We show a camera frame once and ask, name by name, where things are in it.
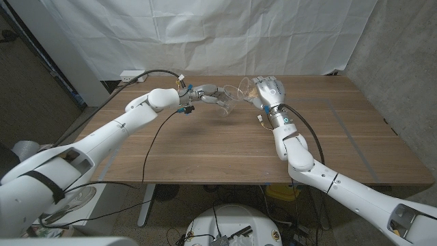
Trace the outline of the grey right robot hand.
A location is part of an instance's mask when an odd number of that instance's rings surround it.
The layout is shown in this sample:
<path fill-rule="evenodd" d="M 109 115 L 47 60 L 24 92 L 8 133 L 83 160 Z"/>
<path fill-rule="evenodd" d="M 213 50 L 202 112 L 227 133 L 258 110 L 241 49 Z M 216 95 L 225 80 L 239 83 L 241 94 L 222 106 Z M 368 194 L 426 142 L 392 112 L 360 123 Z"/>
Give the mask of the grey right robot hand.
<path fill-rule="evenodd" d="M 254 82 L 255 91 L 257 92 L 252 99 L 252 104 L 256 108 L 263 109 L 265 106 L 271 108 L 284 103 L 285 88 L 276 77 L 259 76 L 251 79 L 251 81 Z"/>

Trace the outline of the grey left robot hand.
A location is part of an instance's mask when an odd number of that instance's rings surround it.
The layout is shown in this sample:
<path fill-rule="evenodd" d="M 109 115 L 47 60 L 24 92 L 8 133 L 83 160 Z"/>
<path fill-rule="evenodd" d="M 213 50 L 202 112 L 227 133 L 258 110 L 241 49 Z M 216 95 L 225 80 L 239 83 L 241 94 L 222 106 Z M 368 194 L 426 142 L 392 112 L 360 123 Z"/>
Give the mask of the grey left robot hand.
<path fill-rule="evenodd" d="M 189 87 L 180 95 L 181 105 L 190 105 L 192 102 L 202 101 L 207 104 L 223 105 L 219 98 L 225 93 L 223 87 L 213 84 L 205 84 L 197 87 Z"/>

